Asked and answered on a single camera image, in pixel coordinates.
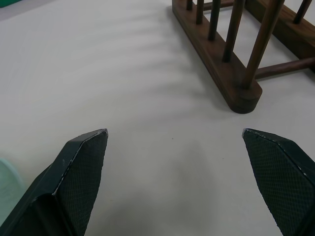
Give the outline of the dark wooden dish rack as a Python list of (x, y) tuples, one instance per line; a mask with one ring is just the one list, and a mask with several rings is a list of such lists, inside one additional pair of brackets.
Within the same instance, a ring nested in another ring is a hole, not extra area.
[[(258, 79), (302, 69), (315, 73), (315, 25), (304, 16), (314, 0), (302, 0), (297, 12), (285, 0), (172, 0), (172, 12), (185, 31), (230, 109), (252, 112), (262, 94)], [(247, 65), (233, 49), (243, 11), (260, 22)], [(275, 36), (297, 60), (260, 67)]]

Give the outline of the dark green object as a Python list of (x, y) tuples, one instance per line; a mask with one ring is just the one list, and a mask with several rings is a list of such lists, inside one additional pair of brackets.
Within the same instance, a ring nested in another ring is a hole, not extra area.
[(15, 4), (21, 0), (0, 0), (0, 8), (7, 7), (9, 5)]

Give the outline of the light green plate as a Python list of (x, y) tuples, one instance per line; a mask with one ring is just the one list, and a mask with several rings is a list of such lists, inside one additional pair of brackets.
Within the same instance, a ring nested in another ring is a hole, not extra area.
[(0, 158), (0, 210), (10, 212), (25, 192), (23, 181), (16, 169)]

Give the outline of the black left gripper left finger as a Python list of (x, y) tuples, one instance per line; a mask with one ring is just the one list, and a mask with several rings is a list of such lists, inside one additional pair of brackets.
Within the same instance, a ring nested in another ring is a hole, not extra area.
[(69, 140), (0, 226), (0, 236), (84, 236), (98, 194), (107, 129)]

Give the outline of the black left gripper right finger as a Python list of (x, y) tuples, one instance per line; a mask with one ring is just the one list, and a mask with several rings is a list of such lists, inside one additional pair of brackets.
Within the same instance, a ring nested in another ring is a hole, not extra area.
[(258, 189), (283, 236), (315, 236), (315, 162), (292, 140), (245, 128)]

